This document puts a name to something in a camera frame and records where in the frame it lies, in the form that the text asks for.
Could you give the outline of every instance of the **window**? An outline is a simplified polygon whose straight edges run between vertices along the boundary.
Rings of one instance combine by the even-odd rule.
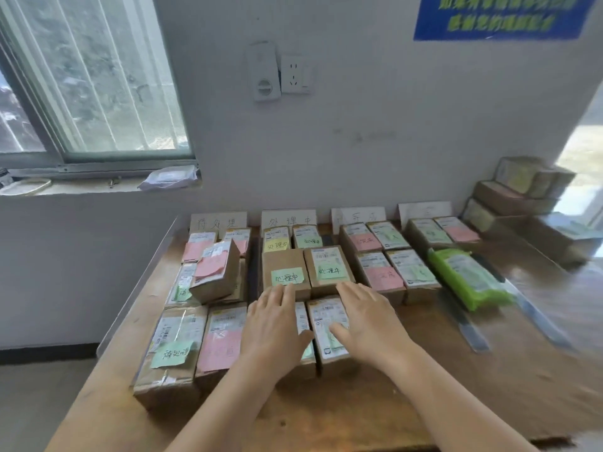
[[[0,25],[0,166],[125,172],[194,159],[152,0],[0,0]]]

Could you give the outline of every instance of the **white plastic package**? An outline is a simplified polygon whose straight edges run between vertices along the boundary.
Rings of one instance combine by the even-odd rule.
[[[187,187],[197,181],[197,166],[168,166],[153,171],[138,188],[141,190],[166,190]]]

